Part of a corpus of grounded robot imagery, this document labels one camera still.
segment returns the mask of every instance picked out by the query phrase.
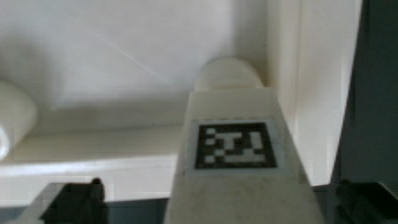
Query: black object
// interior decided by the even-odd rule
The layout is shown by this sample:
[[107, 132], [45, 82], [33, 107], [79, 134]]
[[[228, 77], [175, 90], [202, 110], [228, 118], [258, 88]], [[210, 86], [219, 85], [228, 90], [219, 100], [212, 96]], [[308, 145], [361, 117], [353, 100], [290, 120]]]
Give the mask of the black object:
[[107, 224], [106, 190], [97, 178], [90, 184], [66, 184], [42, 216], [45, 224]]
[[344, 181], [337, 194], [338, 224], [398, 224], [398, 200], [379, 183]]

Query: black square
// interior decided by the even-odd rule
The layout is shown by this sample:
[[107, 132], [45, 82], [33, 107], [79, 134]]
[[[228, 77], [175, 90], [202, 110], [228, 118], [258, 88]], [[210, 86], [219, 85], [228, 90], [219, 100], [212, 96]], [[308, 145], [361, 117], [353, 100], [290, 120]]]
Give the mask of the black square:
[[276, 167], [267, 123], [200, 125], [196, 169]]

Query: white wall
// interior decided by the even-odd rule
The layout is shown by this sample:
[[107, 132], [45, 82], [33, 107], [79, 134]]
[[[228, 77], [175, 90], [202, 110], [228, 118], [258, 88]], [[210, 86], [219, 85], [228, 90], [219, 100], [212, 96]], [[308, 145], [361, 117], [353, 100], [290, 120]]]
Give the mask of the white wall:
[[313, 185], [331, 181], [361, 0], [269, 1], [269, 74]]
[[3, 0], [0, 78], [42, 107], [36, 132], [184, 123], [202, 66], [264, 70], [265, 1]]

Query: white panel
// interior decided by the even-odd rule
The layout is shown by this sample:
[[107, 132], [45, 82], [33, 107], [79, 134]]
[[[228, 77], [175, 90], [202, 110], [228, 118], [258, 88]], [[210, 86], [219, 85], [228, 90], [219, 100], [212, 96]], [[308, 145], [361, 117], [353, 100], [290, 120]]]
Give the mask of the white panel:
[[285, 0], [269, 6], [273, 86], [312, 185], [324, 185], [338, 152], [361, 0]]

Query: white cylinder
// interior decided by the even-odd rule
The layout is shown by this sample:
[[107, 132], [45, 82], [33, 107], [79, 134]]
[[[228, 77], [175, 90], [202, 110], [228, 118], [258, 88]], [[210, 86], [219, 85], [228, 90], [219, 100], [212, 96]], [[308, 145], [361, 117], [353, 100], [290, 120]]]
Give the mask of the white cylinder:
[[196, 91], [264, 88], [258, 71], [239, 58], [216, 59], [202, 69]]
[[38, 107], [29, 95], [0, 81], [0, 160], [38, 121]]

